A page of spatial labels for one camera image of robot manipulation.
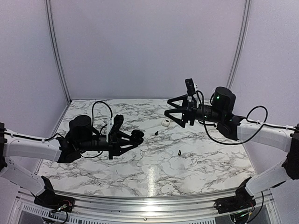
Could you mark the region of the black round charging case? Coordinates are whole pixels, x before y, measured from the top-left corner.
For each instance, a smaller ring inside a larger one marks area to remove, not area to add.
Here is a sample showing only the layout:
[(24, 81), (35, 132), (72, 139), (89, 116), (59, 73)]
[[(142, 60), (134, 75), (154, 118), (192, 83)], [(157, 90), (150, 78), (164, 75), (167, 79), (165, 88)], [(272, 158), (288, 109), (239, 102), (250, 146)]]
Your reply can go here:
[(144, 132), (135, 129), (131, 132), (130, 140), (140, 145), (143, 143), (143, 137)]

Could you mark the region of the white earbud charging case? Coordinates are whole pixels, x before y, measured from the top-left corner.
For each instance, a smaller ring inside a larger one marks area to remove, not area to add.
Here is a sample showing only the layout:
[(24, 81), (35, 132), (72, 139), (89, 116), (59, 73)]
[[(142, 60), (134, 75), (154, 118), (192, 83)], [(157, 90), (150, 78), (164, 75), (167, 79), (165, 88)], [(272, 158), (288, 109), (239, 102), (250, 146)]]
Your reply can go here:
[(168, 127), (170, 125), (170, 123), (171, 123), (170, 119), (164, 119), (161, 124), (164, 127)]

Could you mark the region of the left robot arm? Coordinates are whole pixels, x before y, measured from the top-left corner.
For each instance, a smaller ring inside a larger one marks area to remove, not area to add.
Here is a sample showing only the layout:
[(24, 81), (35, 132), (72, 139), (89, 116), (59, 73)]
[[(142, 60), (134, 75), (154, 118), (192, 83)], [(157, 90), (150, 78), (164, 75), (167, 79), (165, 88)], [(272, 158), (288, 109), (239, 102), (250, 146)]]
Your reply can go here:
[(59, 204), (50, 180), (18, 166), (12, 157), (27, 157), (69, 164), (85, 152), (107, 152), (109, 159), (120, 156), (143, 143), (144, 133), (133, 130), (130, 135), (120, 131), (123, 116), (116, 115), (106, 135), (92, 126), (92, 119), (79, 115), (69, 122), (65, 137), (37, 138), (20, 135), (0, 125), (0, 176), (27, 189), (38, 202), (54, 208)]

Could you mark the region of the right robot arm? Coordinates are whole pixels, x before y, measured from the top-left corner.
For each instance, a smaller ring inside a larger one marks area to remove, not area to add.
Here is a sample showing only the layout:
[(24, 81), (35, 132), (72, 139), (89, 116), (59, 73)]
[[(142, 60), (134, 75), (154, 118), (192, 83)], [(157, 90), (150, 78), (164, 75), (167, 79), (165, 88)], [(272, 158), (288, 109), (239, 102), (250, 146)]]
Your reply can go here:
[(277, 126), (266, 121), (252, 121), (248, 117), (233, 114), (236, 96), (225, 87), (217, 87), (211, 98), (211, 105), (196, 100), (194, 95), (201, 92), (193, 87), (187, 88), (187, 94), (171, 98), (167, 103), (173, 109), (166, 110), (165, 116), (181, 127), (186, 123), (193, 125), (196, 120), (203, 124), (216, 124), (218, 132), (235, 144), (249, 141), (271, 146), (287, 153), (286, 159), (268, 170), (245, 180), (232, 197), (232, 206), (241, 209), (250, 198), (268, 188), (275, 188), (288, 180), (299, 178), (299, 128)]

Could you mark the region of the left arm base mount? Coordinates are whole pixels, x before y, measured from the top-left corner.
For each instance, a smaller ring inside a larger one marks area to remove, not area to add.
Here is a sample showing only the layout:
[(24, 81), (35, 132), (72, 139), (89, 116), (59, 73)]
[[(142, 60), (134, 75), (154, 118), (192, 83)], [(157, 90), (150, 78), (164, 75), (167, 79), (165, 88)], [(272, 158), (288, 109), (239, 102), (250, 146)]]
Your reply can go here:
[(44, 176), (41, 176), (41, 179), (44, 182), (43, 192), (39, 195), (32, 193), (35, 198), (34, 203), (54, 210), (66, 205), (66, 208), (63, 208), (63, 210), (72, 212), (75, 199), (73, 197), (56, 194), (50, 180)]

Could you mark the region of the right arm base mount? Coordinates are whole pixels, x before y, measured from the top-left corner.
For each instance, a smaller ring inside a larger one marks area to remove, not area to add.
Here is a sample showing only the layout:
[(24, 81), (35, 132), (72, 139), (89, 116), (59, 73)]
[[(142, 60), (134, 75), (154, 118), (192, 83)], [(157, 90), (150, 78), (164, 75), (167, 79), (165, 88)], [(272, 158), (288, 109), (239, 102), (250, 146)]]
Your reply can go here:
[(219, 214), (243, 210), (256, 205), (256, 201), (245, 189), (251, 177), (245, 179), (235, 190), (234, 196), (216, 199), (214, 208)]

